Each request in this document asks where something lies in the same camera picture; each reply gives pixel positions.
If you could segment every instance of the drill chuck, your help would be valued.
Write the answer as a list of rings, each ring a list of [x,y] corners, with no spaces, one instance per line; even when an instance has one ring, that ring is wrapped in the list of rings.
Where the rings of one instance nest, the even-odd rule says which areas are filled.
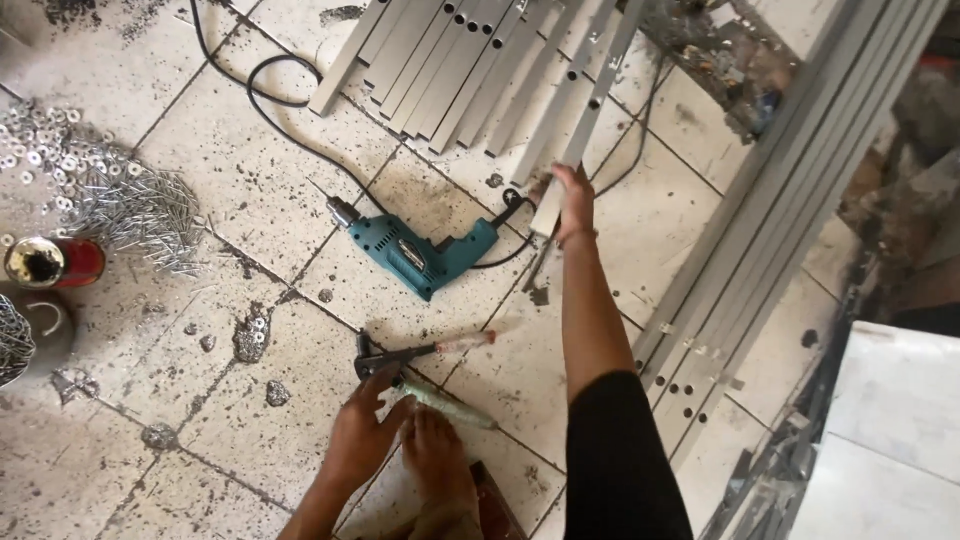
[[[333,219],[344,229],[349,229],[350,225],[360,219],[360,212],[340,197],[327,197],[326,207],[333,214]]]

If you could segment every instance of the human hand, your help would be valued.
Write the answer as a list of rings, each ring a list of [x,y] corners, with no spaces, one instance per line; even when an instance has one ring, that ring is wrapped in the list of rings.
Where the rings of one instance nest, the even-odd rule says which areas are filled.
[[[587,180],[583,164],[574,171],[571,167],[554,163],[553,176],[563,182],[566,188],[557,243],[563,247],[564,242],[577,233],[594,235],[593,186]]]
[[[416,399],[405,396],[383,422],[376,411],[387,403],[378,396],[390,387],[396,369],[381,369],[360,382],[333,422],[330,445],[318,480],[330,489],[353,493],[369,480],[387,457],[396,432],[414,410]]]

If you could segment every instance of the metal can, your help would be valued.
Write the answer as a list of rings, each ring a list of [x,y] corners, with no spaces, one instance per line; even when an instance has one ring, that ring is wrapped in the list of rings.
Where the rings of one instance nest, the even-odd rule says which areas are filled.
[[[7,250],[4,268],[18,285],[30,289],[79,287],[100,279],[107,257],[83,238],[31,236]]]

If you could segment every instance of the person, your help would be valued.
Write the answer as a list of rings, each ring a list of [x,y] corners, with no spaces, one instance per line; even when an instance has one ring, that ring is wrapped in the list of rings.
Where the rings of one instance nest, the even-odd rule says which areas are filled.
[[[692,539],[676,479],[646,394],[634,373],[623,322],[607,286],[593,228],[593,189],[581,166],[554,164],[566,187],[556,239],[564,250],[566,538]],[[379,469],[400,433],[404,465],[425,503],[411,540],[474,540],[477,495],[464,445],[442,414],[400,400],[383,422],[370,377],[333,425],[324,464],[279,540],[329,538],[350,495]]]

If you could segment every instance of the pile of rivets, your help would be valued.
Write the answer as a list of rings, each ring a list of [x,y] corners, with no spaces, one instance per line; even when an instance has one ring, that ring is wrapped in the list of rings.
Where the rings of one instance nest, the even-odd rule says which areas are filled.
[[[30,324],[0,295],[0,388],[20,377],[35,350]]]
[[[63,212],[56,235],[137,250],[177,274],[203,269],[191,262],[204,229],[193,192],[177,173],[143,166],[112,133],[100,134],[82,118],[78,110],[44,111],[34,100],[0,112],[0,168],[33,167],[19,174],[23,184],[49,178],[55,194],[40,210]]]

